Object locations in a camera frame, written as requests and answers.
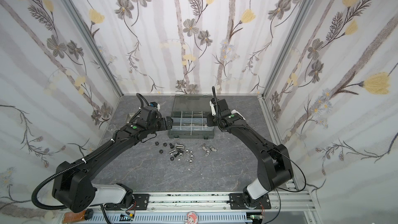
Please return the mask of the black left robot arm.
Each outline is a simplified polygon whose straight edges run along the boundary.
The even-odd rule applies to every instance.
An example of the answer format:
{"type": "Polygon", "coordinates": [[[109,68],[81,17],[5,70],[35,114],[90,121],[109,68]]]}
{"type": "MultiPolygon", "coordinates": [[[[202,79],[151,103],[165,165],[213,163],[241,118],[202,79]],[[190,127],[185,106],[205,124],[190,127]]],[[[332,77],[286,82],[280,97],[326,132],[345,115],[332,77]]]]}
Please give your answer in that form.
{"type": "Polygon", "coordinates": [[[148,135],[170,130],[171,117],[162,117],[157,108],[145,106],[139,116],[124,125],[114,136],[92,153],[73,163],[63,162],[56,172],[52,196],[74,213],[91,205],[114,204],[120,208],[131,207],[135,200],[133,191],[120,183],[95,185],[97,174],[127,149],[142,142],[148,135]]]}

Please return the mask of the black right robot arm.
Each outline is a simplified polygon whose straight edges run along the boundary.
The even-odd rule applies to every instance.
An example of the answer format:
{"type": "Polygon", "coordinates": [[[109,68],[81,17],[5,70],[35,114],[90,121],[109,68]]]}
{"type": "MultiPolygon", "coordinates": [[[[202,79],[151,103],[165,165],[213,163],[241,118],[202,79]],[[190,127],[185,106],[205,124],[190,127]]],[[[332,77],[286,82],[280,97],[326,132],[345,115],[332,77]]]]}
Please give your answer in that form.
{"type": "Polygon", "coordinates": [[[207,122],[242,141],[257,158],[257,178],[243,189],[246,204],[257,202],[264,195],[294,177],[292,162],[284,145],[275,145],[262,137],[237,111],[230,110],[226,100],[213,97],[207,122]]]}

